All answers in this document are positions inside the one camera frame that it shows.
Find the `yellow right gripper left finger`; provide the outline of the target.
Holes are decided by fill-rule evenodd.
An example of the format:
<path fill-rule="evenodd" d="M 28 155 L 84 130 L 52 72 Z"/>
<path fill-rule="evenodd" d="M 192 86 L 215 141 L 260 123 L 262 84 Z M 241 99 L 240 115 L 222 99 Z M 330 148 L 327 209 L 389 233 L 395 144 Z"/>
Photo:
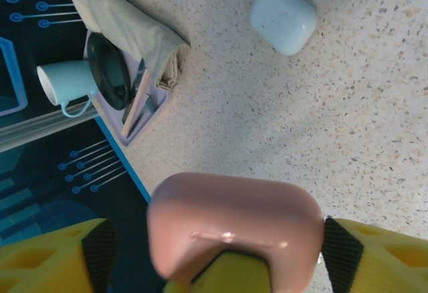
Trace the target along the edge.
<path fill-rule="evenodd" d="M 108 293 L 112 219 L 91 219 L 0 247 L 0 293 Z"/>

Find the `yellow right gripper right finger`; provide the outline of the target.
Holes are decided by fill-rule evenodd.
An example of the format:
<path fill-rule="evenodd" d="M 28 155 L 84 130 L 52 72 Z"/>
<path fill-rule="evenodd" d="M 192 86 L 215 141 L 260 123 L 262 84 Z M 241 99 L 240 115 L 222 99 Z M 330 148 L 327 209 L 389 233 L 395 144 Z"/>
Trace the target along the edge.
<path fill-rule="evenodd" d="M 428 241 L 327 218 L 322 257 L 333 293 L 428 293 Z"/>

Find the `pink earbuds charging case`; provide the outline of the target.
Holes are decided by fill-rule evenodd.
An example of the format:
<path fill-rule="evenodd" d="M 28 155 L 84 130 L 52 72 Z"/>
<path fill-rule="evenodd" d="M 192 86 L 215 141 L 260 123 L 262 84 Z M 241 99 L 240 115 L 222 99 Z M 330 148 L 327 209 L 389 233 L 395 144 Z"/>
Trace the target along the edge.
<path fill-rule="evenodd" d="M 183 284 L 234 251 L 266 262 L 272 293 L 302 293 L 324 239 L 315 199 L 279 181 L 177 173 L 154 190 L 146 218 L 156 272 Z"/>

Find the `white earbuds charging case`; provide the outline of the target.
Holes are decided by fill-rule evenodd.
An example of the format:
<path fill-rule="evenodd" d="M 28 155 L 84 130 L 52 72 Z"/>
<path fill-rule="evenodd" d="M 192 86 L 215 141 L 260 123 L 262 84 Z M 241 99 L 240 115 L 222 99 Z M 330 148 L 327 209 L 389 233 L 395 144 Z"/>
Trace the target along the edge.
<path fill-rule="evenodd" d="M 305 0 L 255 0 L 249 22 L 275 50 L 292 56 L 314 33 L 318 15 Z"/>

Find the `lilac tray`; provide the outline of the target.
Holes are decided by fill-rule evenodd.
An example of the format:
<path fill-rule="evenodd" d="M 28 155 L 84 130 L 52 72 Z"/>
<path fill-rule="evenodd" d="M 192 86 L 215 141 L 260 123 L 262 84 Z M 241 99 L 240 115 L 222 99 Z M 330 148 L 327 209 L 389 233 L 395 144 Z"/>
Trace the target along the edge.
<path fill-rule="evenodd" d="M 137 61 L 135 60 L 131 55 L 126 53 L 123 50 L 120 50 L 122 53 L 122 56 L 126 62 L 128 73 L 130 76 L 130 83 L 132 85 L 135 78 L 141 78 L 142 77 L 142 71 L 143 71 L 143 61 Z M 103 98 L 102 95 L 98 94 L 95 97 L 96 102 L 102 109 L 102 111 L 105 114 L 104 121 L 107 122 L 110 125 L 110 128 L 118 138 L 118 140 L 124 145 L 128 146 L 130 145 L 133 140 L 140 134 L 142 134 L 144 131 L 146 131 L 151 123 L 154 122 L 155 118 L 159 116 L 161 111 L 166 107 L 169 100 L 171 99 L 171 91 L 170 90 L 164 90 L 161 88 L 157 88 L 156 84 L 154 83 L 154 80 L 150 79 L 149 83 L 146 86 L 146 90 L 144 91 L 142 98 L 140 99 L 140 102 L 138 103 L 137 111 L 134 115 L 134 120 L 136 120 L 137 116 L 140 114 L 140 111 L 142 110 L 146 99 L 147 94 L 152 94 L 156 98 L 156 102 L 159 105 L 158 110 L 150 117 L 147 118 L 146 116 L 140 121 L 139 125 L 136 127 L 134 132 L 127 137 L 122 136 L 121 130 L 123 128 L 124 122 L 122 122 L 122 119 L 124 119 L 124 115 L 126 113 L 126 109 L 124 110 L 115 110 L 113 109 Z"/>

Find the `wooden chopstick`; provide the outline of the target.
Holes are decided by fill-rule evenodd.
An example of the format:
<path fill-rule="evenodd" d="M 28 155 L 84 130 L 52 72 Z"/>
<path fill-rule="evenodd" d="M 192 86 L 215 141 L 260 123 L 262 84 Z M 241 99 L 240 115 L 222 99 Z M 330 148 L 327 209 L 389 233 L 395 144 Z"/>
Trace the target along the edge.
<path fill-rule="evenodd" d="M 122 136 L 125 136 L 129 133 L 130 128 L 132 126 L 134 115 L 138 108 L 138 103 L 140 102 L 140 99 L 142 98 L 142 95 L 144 91 L 146 90 L 146 86 L 150 81 L 150 72 L 146 69 L 142 73 L 140 86 L 138 87 L 138 91 L 136 93 L 136 96 L 130 103 L 129 111 L 127 112 L 126 120 L 124 122 L 123 128 L 121 130 Z"/>

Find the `light blue mug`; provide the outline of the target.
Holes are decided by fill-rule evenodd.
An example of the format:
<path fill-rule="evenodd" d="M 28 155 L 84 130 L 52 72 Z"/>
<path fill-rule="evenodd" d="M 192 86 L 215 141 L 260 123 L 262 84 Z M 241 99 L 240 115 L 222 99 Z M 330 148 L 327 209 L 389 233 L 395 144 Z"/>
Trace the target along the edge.
<path fill-rule="evenodd" d="M 60 106 L 62 113 L 68 118 L 81 116 L 91 105 L 93 97 L 98 92 L 87 60 L 72 60 L 37 66 L 36 72 L 47 99 L 54 106 Z M 88 100 L 83 108 L 75 114 L 69 113 L 68 104 L 84 96 L 87 96 Z"/>

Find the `black plate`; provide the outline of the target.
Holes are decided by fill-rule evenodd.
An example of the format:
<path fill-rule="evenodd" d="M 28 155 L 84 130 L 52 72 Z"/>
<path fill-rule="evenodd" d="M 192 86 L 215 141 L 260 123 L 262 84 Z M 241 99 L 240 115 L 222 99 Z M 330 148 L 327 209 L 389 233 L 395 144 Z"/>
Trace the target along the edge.
<path fill-rule="evenodd" d="M 91 33 L 87 42 L 90 71 L 105 101 L 124 110 L 130 100 L 130 77 L 120 50 L 101 33 Z"/>

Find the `beige folded cloth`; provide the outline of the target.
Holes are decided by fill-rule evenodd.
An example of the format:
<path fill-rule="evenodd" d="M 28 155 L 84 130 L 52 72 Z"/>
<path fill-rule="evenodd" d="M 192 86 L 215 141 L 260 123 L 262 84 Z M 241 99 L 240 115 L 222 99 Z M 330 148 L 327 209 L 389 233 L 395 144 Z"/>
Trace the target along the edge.
<path fill-rule="evenodd" d="M 85 26 L 101 33 L 137 61 L 143 60 L 158 88 L 172 90 L 190 46 L 167 26 L 127 0 L 72 0 Z"/>

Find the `aluminium frame post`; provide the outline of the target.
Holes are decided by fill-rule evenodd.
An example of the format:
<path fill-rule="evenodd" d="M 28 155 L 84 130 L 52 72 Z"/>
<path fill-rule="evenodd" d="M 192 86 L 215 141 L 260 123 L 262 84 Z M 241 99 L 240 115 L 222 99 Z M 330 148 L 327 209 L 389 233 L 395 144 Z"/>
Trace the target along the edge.
<path fill-rule="evenodd" d="M 97 116 L 98 112 L 93 106 L 90 106 L 83 115 L 76 118 L 68 118 L 60 110 L 57 110 L 0 128 L 0 153 L 81 124 Z"/>

